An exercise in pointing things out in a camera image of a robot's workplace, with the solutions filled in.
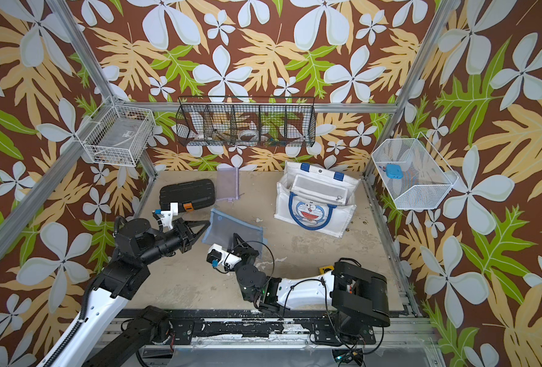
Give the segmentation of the white Doraemon canvas bag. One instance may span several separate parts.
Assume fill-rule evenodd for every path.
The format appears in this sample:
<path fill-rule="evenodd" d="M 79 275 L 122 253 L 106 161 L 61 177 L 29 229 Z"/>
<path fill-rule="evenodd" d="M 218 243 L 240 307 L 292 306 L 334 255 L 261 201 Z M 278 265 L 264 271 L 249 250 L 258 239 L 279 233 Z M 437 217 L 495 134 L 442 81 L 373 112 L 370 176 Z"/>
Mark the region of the white Doraemon canvas bag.
<path fill-rule="evenodd" d="M 341 238 L 357 208 L 359 183 L 341 172 L 289 161 L 277 183 L 274 218 Z"/>

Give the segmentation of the white mesh pouch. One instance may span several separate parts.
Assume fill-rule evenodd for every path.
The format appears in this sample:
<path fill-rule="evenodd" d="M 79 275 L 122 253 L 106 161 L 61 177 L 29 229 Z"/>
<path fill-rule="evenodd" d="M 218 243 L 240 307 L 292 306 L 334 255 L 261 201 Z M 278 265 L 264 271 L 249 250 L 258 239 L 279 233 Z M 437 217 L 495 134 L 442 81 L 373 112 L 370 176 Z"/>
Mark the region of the white mesh pouch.
<path fill-rule="evenodd" d="M 347 186 L 324 182 L 303 174 L 295 176 L 291 191 L 297 195 L 315 198 L 333 205 L 345 205 L 353 194 L 353 190 Z"/>

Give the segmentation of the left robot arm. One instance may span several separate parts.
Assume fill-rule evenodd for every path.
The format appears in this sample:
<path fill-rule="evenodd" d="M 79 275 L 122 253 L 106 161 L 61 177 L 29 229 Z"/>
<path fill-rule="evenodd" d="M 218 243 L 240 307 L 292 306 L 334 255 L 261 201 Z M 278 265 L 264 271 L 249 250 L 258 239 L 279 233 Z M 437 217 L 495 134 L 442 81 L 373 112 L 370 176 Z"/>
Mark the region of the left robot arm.
<path fill-rule="evenodd" d="M 177 252 L 188 252 L 210 225 L 208 220 L 177 219 L 172 229 L 165 232 L 154 229 L 143 218 L 116 218 L 114 257 L 88 284 L 78 316 L 40 364 L 122 366 L 142 347 L 166 341 L 171 329 L 168 314 L 148 306 L 106 347 L 97 353 L 93 351 L 111 322 L 150 276 L 149 266 Z"/>

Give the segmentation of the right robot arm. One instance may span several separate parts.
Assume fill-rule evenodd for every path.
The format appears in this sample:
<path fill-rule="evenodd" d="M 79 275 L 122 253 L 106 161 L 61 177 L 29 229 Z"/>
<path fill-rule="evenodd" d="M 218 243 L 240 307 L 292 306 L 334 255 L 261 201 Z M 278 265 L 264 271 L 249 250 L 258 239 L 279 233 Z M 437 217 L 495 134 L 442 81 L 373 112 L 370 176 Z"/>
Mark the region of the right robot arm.
<path fill-rule="evenodd" d="M 229 249 L 211 246 L 208 261 L 220 272 L 235 274 L 243 299 L 257 310 L 284 318 L 295 308 L 334 308 L 336 315 L 329 318 L 329 325 L 337 336 L 358 336 L 370 328 L 390 326 L 383 275 L 362 268 L 351 258 L 340 258 L 322 275 L 277 278 L 255 266 L 260 253 L 251 245 L 235 233 Z"/>

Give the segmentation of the purple mesh pouch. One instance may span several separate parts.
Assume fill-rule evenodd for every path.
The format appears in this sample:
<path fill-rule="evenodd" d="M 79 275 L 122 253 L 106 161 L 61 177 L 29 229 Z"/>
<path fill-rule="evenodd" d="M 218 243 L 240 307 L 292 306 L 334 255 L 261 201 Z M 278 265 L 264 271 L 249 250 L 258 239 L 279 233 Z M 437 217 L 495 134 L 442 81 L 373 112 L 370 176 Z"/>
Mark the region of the purple mesh pouch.
<path fill-rule="evenodd" d="M 239 169 L 220 168 L 217 170 L 217 181 L 215 187 L 217 201 L 235 201 L 240 198 L 239 193 Z"/>

